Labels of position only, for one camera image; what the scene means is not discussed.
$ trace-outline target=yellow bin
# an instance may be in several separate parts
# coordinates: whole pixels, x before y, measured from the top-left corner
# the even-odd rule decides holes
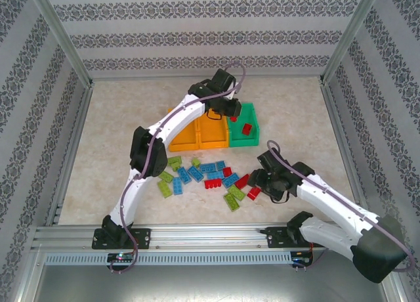
[[[229,147],[229,128],[226,117],[212,110],[209,115],[195,119],[169,144],[170,152]]]

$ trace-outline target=cable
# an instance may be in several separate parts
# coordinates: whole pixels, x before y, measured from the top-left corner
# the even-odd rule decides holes
[[[220,116],[220,118],[212,118],[212,117],[209,116],[209,112],[210,111],[207,111],[207,118],[209,118],[211,120],[222,120],[222,115],[218,114]]]
[[[288,202],[289,201],[289,198],[290,198],[290,192],[287,192],[287,194],[286,194],[286,200],[284,201],[284,202],[279,202],[279,201],[276,201],[272,196],[270,196],[270,199],[271,199],[271,202],[273,203],[273,204],[278,204],[278,205],[280,205],[280,204],[285,204],[286,202]]]
[[[321,257],[323,257],[324,256],[324,254],[327,252],[329,250],[329,248],[325,248],[325,250],[323,250],[322,251],[322,253],[321,253],[321,255],[318,257],[318,259],[317,260],[315,260],[312,264],[310,264],[309,266],[305,266],[304,264],[301,264],[301,263],[298,263],[298,262],[296,262],[296,261],[293,261],[293,264],[294,265],[297,265],[297,266],[299,266],[299,267],[301,267],[301,268],[305,268],[305,271],[306,271],[306,269],[310,269],[310,268],[312,268],[314,265],[316,265],[316,264],[318,264],[319,262],[320,262],[320,260],[321,260]]]
[[[311,180],[308,177],[304,176],[302,173],[300,173],[297,170],[293,169],[290,165],[288,165],[285,162],[283,162],[282,159],[280,159],[277,156],[277,154],[275,153],[275,151],[273,150],[273,148],[270,146],[270,144],[273,144],[276,147],[278,153],[280,153],[280,146],[278,145],[278,143],[276,141],[273,141],[273,140],[267,141],[267,147],[268,147],[268,150],[270,151],[270,153],[286,169],[288,169],[290,172],[296,174],[301,179],[306,180],[308,183],[314,185],[315,187],[317,187],[317,188],[319,188],[319,189],[321,189],[323,191],[325,190],[325,188],[323,186],[321,186],[320,184],[314,182],[313,180]],[[380,232],[382,232],[385,236],[387,236],[389,239],[391,239],[399,248],[401,248],[404,251],[404,253],[407,254],[407,256],[409,257],[410,265],[408,267],[406,267],[406,268],[394,269],[393,270],[394,272],[406,272],[406,271],[412,270],[414,268],[414,266],[415,266],[415,259],[414,259],[413,254],[395,236],[393,236],[391,233],[389,233],[387,230],[385,230],[383,227],[381,227],[377,223],[373,222],[371,219],[369,219],[369,218],[365,217],[364,215],[362,215],[357,209],[354,209],[353,207],[351,207],[350,205],[348,205],[341,197],[339,197],[338,195],[334,194],[332,191],[326,190],[325,193],[326,194],[329,194],[332,198],[334,198],[335,200],[337,200],[340,204],[342,204],[343,206],[345,206],[346,208],[348,208],[351,212],[353,212],[355,215],[357,215],[358,217],[360,217],[361,220],[366,221],[371,226],[375,227],[377,230],[379,230]]]
[[[187,106],[193,105],[194,103],[201,102],[203,100],[211,100],[212,98],[225,97],[225,96],[229,95],[232,92],[235,92],[235,93],[239,92],[239,90],[242,87],[243,80],[245,79],[245,76],[246,76],[246,69],[245,69],[245,66],[243,64],[240,64],[239,62],[237,62],[237,63],[233,62],[233,63],[227,65],[227,67],[225,68],[225,70],[227,70],[227,69],[229,69],[229,68],[231,68],[233,66],[240,66],[242,68],[242,77],[241,77],[240,81],[237,84],[235,84],[235,86],[233,86],[233,88],[227,90],[226,92],[220,93],[220,94],[210,95],[208,97],[197,98],[196,100],[192,100],[191,102],[188,102],[188,103],[180,106],[179,108],[177,108],[176,110],[172,111],[168,115],[168,117],[160,124],[159,128],[157,128],[156,129],[156,132],[153,134],[153,137],[150,140],[149,149],[147,151],[146,161],[144,162],[143,170],[141,171],[141,174],[136,174],[133,177],[133,179],[131,179],[131,181],[128,183],[128,185],[125,187],[125,189],[123,191],[123,194],[121,195],[121,201],[119,203],[119,218],[121,219],[121,224],[123,225],[123,228],[124,228],[125,232],[130,237],[130,240],[133,241],[135,258],[133,259],[133,261],[131,262],[131,264],[129,266],[127,266],[127,268],[125,268],[123,270],[114,270],[112,268],[112,265],[116,261],[112,261],[111,264],[110,264],[110,270],[111,270],[111,272],[117,272],[118,274],[122,274],[122,273],[127,272],[130,269],[132,269],[133,266],[135,265],[135,263],[137,262],[137,258],[138,258],[138,246],[137,246],[137,242],[136,242],[134,236],[130,233],[130,230],[128,229],[128,227],[127,227],[127,225],[125,224],[125,221],[124,221],[124,213],[123,213],[124,198],[125,198],[125,195],[126,195],[128,189],[130,188],[130,186],[135,181],[141,180],[144,177],[144,174],[146,173],[146,170],[147,170],[147,168],[149,166],[149,163],[150,163],[150,156],[152,155],[153,143],[155,142],[155,139],[156,139],[157,135],[162,131],[162,129],[165,127],[165,125],[167,124],[167,122],[169,120],[171,120],[172,117],[174,117],[181,110],[184,110]]]

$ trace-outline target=lime green lego brick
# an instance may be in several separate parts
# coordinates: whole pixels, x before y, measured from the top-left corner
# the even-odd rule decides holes
[[[182,164],[181,156],[173,156],[172,158],[168,158],[168,165],[172,165],[175,162],[178,162],[179,165],[181,165]]]
[[[165,182],[170,183],[173,180],[173,176],[166,171],[163,171],[161,175],[159,175],[160,179],[163,179]]]
[[[230,210],[234,212],[235,210],[238,210],[240,208],[238,202],[236,201],[234,195],[231,193],[226,194],[223,196],[224,200],[226,200],[226,203],[228,204]]]
[[[176,172],[181,167],[181,164],[179,162],[174,162],[171,164],[171,167],[172,167],[172,170]]]
[[[195,167],[199,167],[199,166],[200,166],[200,164],[201,164],[201,162],[200,162],[200,160],[199,160],[199,159],[194,158],[194,159],[192,159],[191,164],[192,164],[193,166],[195,166]]]
[[[171,189],[168,187],[168,184],[164,180],[157,182],[157,187],[159,187],[163,197],[168,198],[170,195],[172,195]]]
[[[229,187],[228,192],[231,193],[239,201],[242,201],[246,196],[246,194],[235,185]]]

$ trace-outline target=patterned wallpaper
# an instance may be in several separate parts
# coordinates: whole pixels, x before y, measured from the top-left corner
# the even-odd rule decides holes
[[[402,225],[420,301],[420,0],[376,0],[329,83],[371,210]]]
[[[33,0],[0,0],[0,301],[44,225],[84,88]]]
[[[359,0],[50,0],[93,78],[320,75]]]

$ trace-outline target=green bin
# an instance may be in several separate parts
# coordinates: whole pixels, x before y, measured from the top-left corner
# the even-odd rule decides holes
[[[248,123],[252,125],[249,136],[242,133],[243,126]],[[229,147],[258,146],[260,139],[260,127],[258,126],[257,115],[254,104],[243,103],[241,114],[236,122],[228,119],[229,126]]]

